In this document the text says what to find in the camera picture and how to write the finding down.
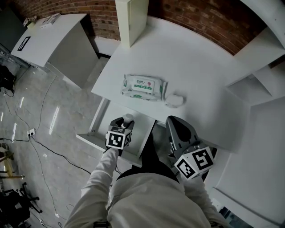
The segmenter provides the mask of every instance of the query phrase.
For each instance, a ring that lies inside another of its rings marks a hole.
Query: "white shirt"
[[[109,193],[117,159],[116,149],[103,155],[65,228],[231,227],[212,206],[201,178],[179,184],[162,175],[140,173],[117,180]]]

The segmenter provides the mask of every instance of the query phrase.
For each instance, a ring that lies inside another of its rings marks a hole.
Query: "sleeve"
[[[195,202],[204,212],[204,215],[211,224],[211,227],[231,228],[231,225],[212,205],[212,202],[205,190],[205,185],[200,176],[191,180],[183,180],[185,195]]]
[[[95,224],[107,226],[106,206],[118,154],[117,149],[111,148],[102,156],[81,190],[81,199],[72,210],[65,228],[93,228],[96,227]]]

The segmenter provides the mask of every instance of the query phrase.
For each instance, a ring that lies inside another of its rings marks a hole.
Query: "person's left arm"
[[[93,228],[96,223],[107,226],[106,206],[118,154],[117,149],[111,148],[102,156],[87,185],[81,190],[81,199],[72,210],[65,228]]]

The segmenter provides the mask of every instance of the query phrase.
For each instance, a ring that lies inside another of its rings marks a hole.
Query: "shiny floor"
[[[33,67],[10,70],[16,72],[19,81],[13,97],[9,97],[12,96],[10,91],[7,91],[9,96],[4,95],[4,90],[0,93],[0,138],[28,140],[27,131],[35,128],[37,141],[91,172],[102,153],[77,139],[76,134],[88,132],[101,101],[91,89],[107,62],[108,59],[100,58],[83,89],[67,84],[52,72]],[[31,210],[33,215],[29,222],[32,227],[41,227],[38,219],[42,219],[46,226],[58,228],[60,222],[63,227],[89,174],[33,139],[29,142],[0,142],[8,143],[15,154],[12,163],[15,174],[25,175],[23,179],[4,179],[4,189],[19,189],[26,182],[29,194],[40,197],[37,205],[43,213]],[[121,171],[129,167],[118,164]]]

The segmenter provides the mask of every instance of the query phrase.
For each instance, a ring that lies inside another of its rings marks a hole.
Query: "brick wall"
[[[90,36],[120,39],[115,0],[5,0],[22,19],[54,13],[87,13]],[[240,0],[150,0],[148,14],[186,27],[236,54],[265,27]]]

